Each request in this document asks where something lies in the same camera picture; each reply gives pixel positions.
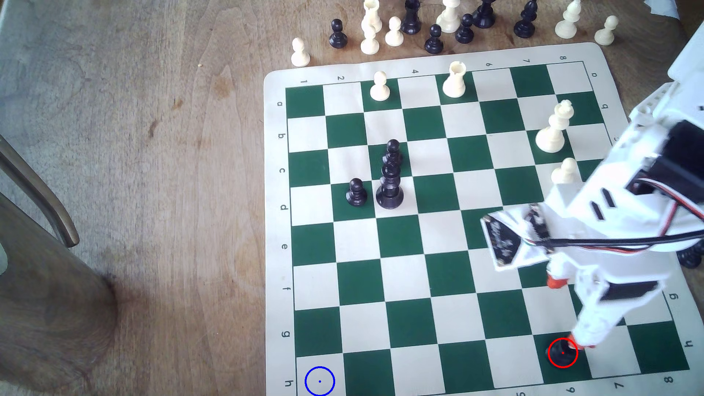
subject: white chess piece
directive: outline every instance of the white chess piece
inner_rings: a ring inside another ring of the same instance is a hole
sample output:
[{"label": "white chess piece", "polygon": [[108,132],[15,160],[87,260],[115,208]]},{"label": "white chess piece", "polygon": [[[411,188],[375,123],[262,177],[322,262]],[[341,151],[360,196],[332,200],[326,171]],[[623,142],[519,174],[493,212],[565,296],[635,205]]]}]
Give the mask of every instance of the white chess piece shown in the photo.
[{"label": "white chess piece", "polygon": [[297,68],[308,65],[310,55],[306,51],[306,45],[300,37],[296,37],[292,43],[294,46],[294,54],[291,55],[291,63]]},{"label": "white chess piece", "polygon": [[389,19],[389,31],[384,36],[386,43],[392,47],[398,47],[403,44],[403,34],[401,33],[401,19],[397,16],[392,16]]},{"label": "white chess piece", "polygon": [[384,101],[389,98],[391,90],[386,86],[386,73],[377,71],[374,73],[374,85],[369,90],[369,96],[375,101]]},{"label": "white chess piece", "polygon": [[571,39],[577,33],[577,26],[574,23],[579,20],[579,13],[582,11],[582,5],[579,0],[572,0],[567,6],[567,10],[562,13],[564,20],[555,25],[555,34],[563,39]]},{"label": "white chess piece", "polygon": [[618,18],[612,15],[606,18],[604,22],[604,28],[599,29],[594,33],[594,41],[601,45],[611,45],[614,42],[613,30],[618,26]]},{"label": "white chess piece", "polygon": [[535,145],[546,153],[556,153],[565,145],[562,130],[570,125],[570,118],[574,115],[572,102],[563,100],[555,105],[555,113],[548,119],[549,127],[538,131],[535,136]]},{"label": "white chess piece", "polygon": [[551,174],[553,184],[574,183],[579,180],[577,162],[574,158],[566,158],[562,165]]},{"label": "white chess piece", "polygon": [[442,84],[442,92],[450,98],[458,98],[465,94],[465,73],[467,66],[459,61],[450,63],[450,75]]},{"label": "white chess piece", "polygon": [[435,23],[440,25],[443,33],[454,33],[460,27],[460,16],[457,14],[460,0],[443,0],[442,4],[445,9],[435,20]]}]

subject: chess piece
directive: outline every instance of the chess piece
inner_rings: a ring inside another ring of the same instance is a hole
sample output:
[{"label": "chess piece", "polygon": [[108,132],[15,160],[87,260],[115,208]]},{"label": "chess piece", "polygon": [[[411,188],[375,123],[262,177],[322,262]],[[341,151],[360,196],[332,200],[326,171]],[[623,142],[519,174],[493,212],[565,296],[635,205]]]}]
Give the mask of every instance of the chess piece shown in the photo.
[{"label": "chess piece", "polygon": [[455,33],[455,40],[462,44],[469,44],[474,39],[472,31],[472,14],[462,16],[462,26]]},{"label": "chess piece", "polygon": [[440,25],[432,25],[430,27],[430,38],[425,40],[425,51],[428,54],[440,54],[443,49],[443,43],[440,40],[440,35],[442,34],[442,29]]},{"label": "chess piece", "polygon": [[442,85],[442,92],[450,98],[458,98],[465,94],[465,73],[467,66],[459,61],[450,63],[450,75]]},{"label": "chess piece", "polygon": [[521,20],[513,26],[513,32],[522,39],[527,39],[535,33],[533,21],[538,16],[538,3],[536,0],[529,0],[521,11]]},{"label": "chess piece", "polygon": [[457,14],[460,0],[443,0],[442,4],[445,9],[435,20],[435,23],[440,25],[443,32],[454,33],[460,27],[460,16]]},{"label": "chess piece", "polygon": [[579,13],[582,11],[582,5],[579,0],[572,0],[567,6],[567,10],[562,13],[564,20],[555,25],[555,34],[563,39],[571,39],[577,33],[577,26],[574,23],[579,20]]},{"label": "chess piece", "polygon": [[594,34],[594,41],[600,45],[611,45],[611,43],[614,42],[613,30],[616,28],[617,25],[618,18],[616,18],[615,15],[606,18],[606,22],[604,22],[604,28],[597,30]]},{"label": "chess piece", "polygon": [[406,16],[401,22],[401,32],[407,35],[414,35],[420,31],[419,8],[420,0],[406,0]]},{"label": "chess piece", "polygon": [[384,36],[384,41],[392,47],[398,47],[403,44],[403,35],[401,34],[401,19],[397,16],[392,16],[389,19],[389,31]]},{"label": "chess piece", "polygon": [[369,96],[375,101],[384,101],[390,94],[391,90],[386,86],[386,73],[377,71],[374,73],[374,85],[369,90]]},{"label": "chess piece", "polygon": [[352,206],[362,206],[367,201],[367,190],[364,189],[362,180],[354,178],[350,180],[350,187],[345,194],[347,202]]},{"label": "chess piece", "polygon": [[291,55],[291,63],[297,68],[308,65],[310,62],[310,55],[306,51],[306,45],[300,37],[296,37],[292,43],[294,47],[294,54]]},{"label": "chess piece", "polygon": [[342,21],[339,19],[333,19],[330,26],[332,27],[330,45],[332,48],[344,48],[347,45],[347,35],[342,32]]}]

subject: green square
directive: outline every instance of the green square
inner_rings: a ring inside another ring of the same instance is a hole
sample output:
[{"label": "green square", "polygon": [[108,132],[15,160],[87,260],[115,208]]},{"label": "green square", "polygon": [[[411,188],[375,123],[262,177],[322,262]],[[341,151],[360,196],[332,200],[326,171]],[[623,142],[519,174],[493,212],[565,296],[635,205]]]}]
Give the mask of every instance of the green square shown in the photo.
[{"label": "green square", "polygon": [[593,91],[558,95],[558,101],[565,99],[571,101],[572,108],[574,108],[574,115],[570,118],[570,125],[601,124],[604,122],[601,108]]},{"label": "green square", "polygon": [[390,349],[347,353],[343,361],[347,395],[391,396],[395,393]]},{"label": "green square", "polygon": [[327,150],[289,153],[289,183],[291,187],[330,184]]},{"label": "green square", "polygon": [[475,292],[470,255],[466,250],[426,254],[425,266],[428,270],[431,296],[462,295]]},{"label": "green square", "polygon": [[337,263],[340,305],[384,301],[380,260]]},{"label": "green square", "polygon": [[562,136],[565,137],[565,145],[562,149],[556,153],[546,153],[539,149],[537,144],[535,144],[535,136],[538,134],[538,130],[528,131],[528,142],[530,143],[530,151],[533,152],[533,159],[536,164],[541,163],[558,163],[567,157],[574,158],[574,153],[572,152],[572,145],[570,144],[570,138],[567,136],[565,131],[562,132]]},{"label": "green square", "polygon": [[481,249],[482,247],[486,247],[486,238],[484,238],[484,231],[482,230],[480,219],[489,213],[502,210],[502,207],[498,207],[462,211],[462,222],[465,225],[465,237],[467,238],[468,249]]},{"label": "green square", "polygon": [[358,220],[360,218],[374,217],[374,190],[372,182],[362,182],[367,191],[367,201],[362,206],[352,206],[347,202],[349,183],[333,184],[332,189],[332,218],[333,221]]},{"label": "green square", "polygon": [[392,348],[437,343],[430,298],[387,302],[386,317]]},{"label": "green square", "polygon": [[440,344],[445,393],[476,392],[494,388],[486,341]]},{"label": "green square", "polygon": [[535,349],[538,352],[538,361],[540,362],[540,371],[543,373],[544,383],[566,383],[577,382],[583,380],[591,380],[591,371],[589,370],[589,361],[586,358],[584,351],[577,353],[577,361],[566,369],[555,367],[548,357],[545,355],[546,349],[552,341],[558,338],[567,337],[570,332],[552,333],[533,335]]},{"label": "green square", "polygon": [[484,128],[486,133],[512,132],[525,130],[523,116],[518,107],[518,99],[481,101]]},{"label": "green square", "polygon": [[531,333],[521,290],[477,293],[486,338],[514,337]]},{"label": "green square", "polygon": [[330,149],[367,144],[364,113],[327,116],[325,125],[327,126],[327,146]]},{"label": "green square", "polygon": [[440,106],[404,109],[403,121],[409,142],[445,137],[445,123],[442,121]]},{"label": "green square", "polygon": [[291,227],[291,256],[295,266],[334,263],[335,231],[332,223]]},{"label": "green square", "polygon": [[401,108],[401,95],[398,94],[398,80],[389,78],[386,80],[386,86],[389,87],[389,98],[383,101],[375,101],[369,95],[374,81],[362,81],[362,105],[364,111],[376,110],[392,110]]},{"label": "green square", "polygon": [[628,326],[628,333],[641,373],[689,370],[673,321]]},{"label": "green square", "polygon": [[435,81],[438,85],[438,94],[440,95],[440,104],[467,103],[469,101],[477,101],[477,88],[474,86],[474,78],[471,72],[466,72],[463,80],[465,81],[465,93],[458,98],[450,98],[442,92],[442,85],[447,80],[450,73],[435,75]]},{"label": "green square", "polygon": [[454,211],[460,208],[455,188],[455,177],[445,175],[418,176],[413,178],[418,213]]},{"label": "green square", "polygon": [[313,117],[325,115],[322,85],[286,88],[286,117]]},{"label": "green square", "polygon": [[543,201],[543,191],[535,166],[496,169],[498,190],[504,205],[531,204]]},{"label": "green square", "polygon": [[510,70],[519,98],[555,94],[547,65],[520,66]]},{"label": "green square", "polygon": [[340,308],[294,311],[296,356],[342,353]]},{"label": "green square", "polygon": [[491,152],[486,135],[453,137],[447,139],[452,159],[452,170],[455,172],[478,171],[491,169]]}]

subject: captured chess piece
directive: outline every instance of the captured chess piece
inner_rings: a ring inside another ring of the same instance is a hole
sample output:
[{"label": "captured chess piece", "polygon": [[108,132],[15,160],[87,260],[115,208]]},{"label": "captured chess piece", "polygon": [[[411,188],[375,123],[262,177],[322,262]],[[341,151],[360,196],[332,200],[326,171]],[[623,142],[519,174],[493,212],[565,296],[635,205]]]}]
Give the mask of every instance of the captured chess piece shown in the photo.
[{"label": "captured chess piece", "polygon": [[513,26],[513,32],[522,39],[527,39],[535,33],[533,21],[538,16],[538,3],[536,0],[529,0],[521,11],[521,20]]}]

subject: white pawn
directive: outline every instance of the white pawn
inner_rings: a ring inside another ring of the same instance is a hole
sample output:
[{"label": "white pawn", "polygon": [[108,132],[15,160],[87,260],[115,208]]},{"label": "white pawn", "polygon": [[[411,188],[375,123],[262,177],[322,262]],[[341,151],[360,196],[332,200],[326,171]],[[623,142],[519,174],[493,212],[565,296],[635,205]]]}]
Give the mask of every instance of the white pawn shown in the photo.
[{"label": "white pawn", "polygon": [[450,75],[442,84],[442,92],[450,98],[458,98],[465,94],[465,73],[467,66],[459,61],[450,63]]},{"label": "white pawn", "polygon": [[582,5],[579,0],[572,0],[567,6],[567,10],[562,13],[565,20],[561,20],[555,25],[555,34],[563,39],[571,39],[577,33],[577,26],[574,23],[579,20],[579,13],[582,11]]},{"label": "white pawn", "polygon": [[310,62],[310,55],[306,51],[306,45],[300,37],[296,37],[293,42],[294,54],[291,55],[291,63],[297,68],[307,66]]},{"label": "white pawn", "polygon": [[594,33],[594,41],[601,45],[611,45],[614,42],[613,30],[618,26],[618,18],[612,15],[606,18],[604,22],[604,28],[599,29]]},{"label": "white pawn", "polygon": [[386,43],[392,47],[403,44],[403,34],[401,34],[401,20],[397,16],[389,19],[389,32],[384,36]]},{"label": "white pawn", "polygon": [[578,181],[577,162],[574,158],[566,158],[559,168],[555,169],[550,175],[553,184],[574,183]]},{"label": "white pawn", "polygon": [[374,73],[374,85],[369,90],[369,96],[375,101],[384,101],[389,98],[391,90],[386,86],[386,73],[377,71]]}]

